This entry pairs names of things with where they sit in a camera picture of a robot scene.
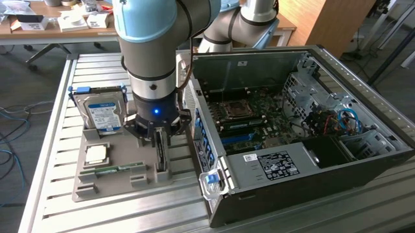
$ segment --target gray robot arm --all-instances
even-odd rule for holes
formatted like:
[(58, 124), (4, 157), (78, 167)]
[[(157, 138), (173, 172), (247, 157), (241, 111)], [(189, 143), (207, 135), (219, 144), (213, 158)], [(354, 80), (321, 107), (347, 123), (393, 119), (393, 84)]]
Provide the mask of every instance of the gray robot arm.
[(178, 108), (177, 47), (210, 26), (221, 0), (115, 0), (114, 7), (138, 110), (126, 129), (149, 139), (157, 128), (181, 134), (191, 115)]
[(233, 40), (265, 49), (279, 22), (278, 0), (247, 0), (242, 7), (238, 0), (227, 2), (231, 3), (222, 6), (221, 14), (205, 32), (199, 52), (231, 51)]

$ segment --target metal workbench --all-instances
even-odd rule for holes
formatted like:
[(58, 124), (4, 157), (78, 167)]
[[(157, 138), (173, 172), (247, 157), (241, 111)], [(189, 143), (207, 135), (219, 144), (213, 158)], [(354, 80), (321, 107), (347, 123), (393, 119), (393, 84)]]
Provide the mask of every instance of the metal workbench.
[(69, 58), (20, 233), (390, 232), (415, 222), (413, 158), (365, 187), (211, 229), (185, 136), (173, 139), (177, 148), (170, 186), (75, 203), (71, 192), (83, 120), (67, 89), (70, 85), (105, 87), (121, 83), (130, 88), (119, 53)]

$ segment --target white box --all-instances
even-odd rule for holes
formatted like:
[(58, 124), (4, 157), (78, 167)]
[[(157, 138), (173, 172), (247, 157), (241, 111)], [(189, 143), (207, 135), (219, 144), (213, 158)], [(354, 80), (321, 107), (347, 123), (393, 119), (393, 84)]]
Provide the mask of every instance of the white box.
[(62, 32), (89, 29), (87, 22), (82, 16), (61, 16), (58, 23)]
[(87, 24), (91, 28), (107, 28), (109, 26), (109, 14), (90, 15)]
[(26, 20), (26, 22), (19, 21), (19, 23), (25, 31), (45, 31), (47, 29), (49, 19), (45, 17), (42, 22), (29, 22)]

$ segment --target blue hard drive label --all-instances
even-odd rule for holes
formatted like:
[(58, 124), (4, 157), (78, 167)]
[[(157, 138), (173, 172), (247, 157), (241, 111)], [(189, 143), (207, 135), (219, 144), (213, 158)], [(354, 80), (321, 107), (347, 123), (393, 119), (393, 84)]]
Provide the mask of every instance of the blue hard drive label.
[(287, 151), (258, 156), (258, 160), (271, 181), (301, 173)]
[(115, 103), (90, 104), (89, 110), (91, 113), (95, 127), (102, 132), (117, 131), (122, 128), (119, 115), (115, 113)]

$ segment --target circuit board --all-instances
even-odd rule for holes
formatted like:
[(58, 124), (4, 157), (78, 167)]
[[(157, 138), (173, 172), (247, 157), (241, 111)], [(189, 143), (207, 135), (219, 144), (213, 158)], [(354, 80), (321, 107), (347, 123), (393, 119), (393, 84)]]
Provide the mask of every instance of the circuit board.
[(217, 101), (218, 95), (209, 106), (229, 155), (287, 145), (302, 137), (282, 112), (281, 92), (262, 87), (223, 96), (231, 98)]

